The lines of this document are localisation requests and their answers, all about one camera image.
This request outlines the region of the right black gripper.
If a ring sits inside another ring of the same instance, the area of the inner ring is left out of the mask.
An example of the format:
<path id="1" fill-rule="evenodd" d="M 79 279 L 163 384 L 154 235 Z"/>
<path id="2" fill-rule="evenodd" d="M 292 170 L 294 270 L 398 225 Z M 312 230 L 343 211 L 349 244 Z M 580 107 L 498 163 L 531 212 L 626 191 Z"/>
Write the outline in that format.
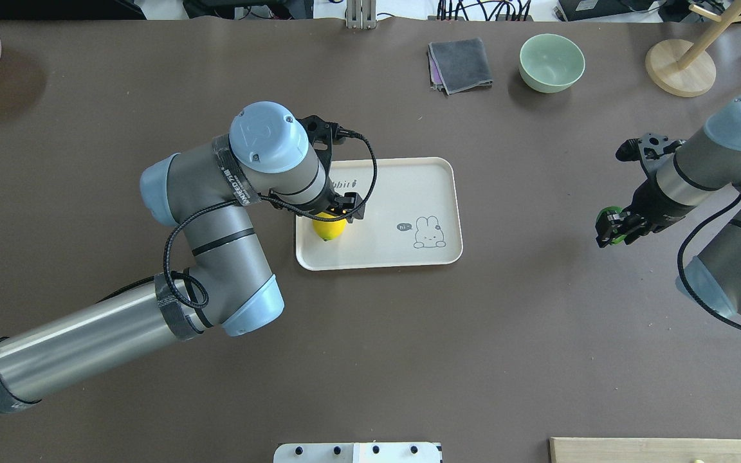
<path id="1" fill-rule="evenodd" d="M 624 209 L 602 209 L 595 221 L 600 248 L 630 244 L 650 232 L 659 233 L 687 215 L 687 206 L 676 203 L 662 193 L 653 181 L 644 182 L 633 194 L 632 202 Z"/>

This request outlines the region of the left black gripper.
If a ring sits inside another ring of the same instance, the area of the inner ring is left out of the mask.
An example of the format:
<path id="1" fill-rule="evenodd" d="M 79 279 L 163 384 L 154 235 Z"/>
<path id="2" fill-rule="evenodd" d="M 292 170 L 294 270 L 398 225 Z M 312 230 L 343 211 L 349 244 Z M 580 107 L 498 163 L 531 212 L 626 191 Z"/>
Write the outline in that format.
<path id="1" fill-rule="evenodd" d="M 311 215 L 325 213 L 326 219 L 337 217 L 345 219 L 348 223 L 364 219 L 365 205 L 361 204 L 363 199 L 359 193 L 347 192 L 344 195 L 338 195 L 333 190 L 329 176 L 326 175 L 322 179 L 324 183 L 320 193 L 308 203 L 301 204 L 300 210 Z M 337 196 L 338 203 L 333 203 Z"/>

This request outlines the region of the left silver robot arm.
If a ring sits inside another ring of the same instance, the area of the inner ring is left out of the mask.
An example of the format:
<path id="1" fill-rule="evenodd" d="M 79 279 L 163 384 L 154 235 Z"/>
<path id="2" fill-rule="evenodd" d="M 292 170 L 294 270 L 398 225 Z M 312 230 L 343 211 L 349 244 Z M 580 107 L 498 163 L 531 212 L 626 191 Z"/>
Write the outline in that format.
<path id="1" fill-rule="evenodd" d="M 0 337 L 0 418 L 45 396 L 214 326 L 238 336 L 280 316 L 284 301 L 246 207 L 303 219 L 361 219 L 370 194 L 338 194 L 331 146 L 358 132 L 275 102 L 248 105 L 227 134 L 144 170 L 142 199 L 172 232 L 161 272 L 91 307 Z"/>

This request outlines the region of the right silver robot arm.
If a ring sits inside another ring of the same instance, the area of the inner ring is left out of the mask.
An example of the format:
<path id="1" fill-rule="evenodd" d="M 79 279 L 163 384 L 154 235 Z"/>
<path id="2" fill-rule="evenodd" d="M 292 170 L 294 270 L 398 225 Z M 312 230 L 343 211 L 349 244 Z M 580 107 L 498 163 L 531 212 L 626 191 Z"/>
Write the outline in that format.
<path id="1" fill-rule="evenodd" d="M 712 193 L 737 196 L 713 219 L 735 215 L 690 260 L 686 238 L 677 252 L 677 287 L 716 319 L 741 331 L 741 96 L 711 115 L 688 140 L 644 134 L 621 144 L 620 161 L 637 161 L 646 181 L 626 208 L 608 207 L 595 221 L 599 247 L 630 245 L 684 219 Z"/>

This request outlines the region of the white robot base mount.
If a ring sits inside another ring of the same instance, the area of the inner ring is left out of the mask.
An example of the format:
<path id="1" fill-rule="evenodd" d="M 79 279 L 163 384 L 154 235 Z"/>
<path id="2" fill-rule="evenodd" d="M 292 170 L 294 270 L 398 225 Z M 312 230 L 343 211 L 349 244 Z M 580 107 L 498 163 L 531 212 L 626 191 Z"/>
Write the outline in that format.
<path id="1" fill-rule="evenodd" d="M 442 462 L 440 443 L 434 442 L 325 442 L 286 443 L 274 452 L 273 462 Z"/>

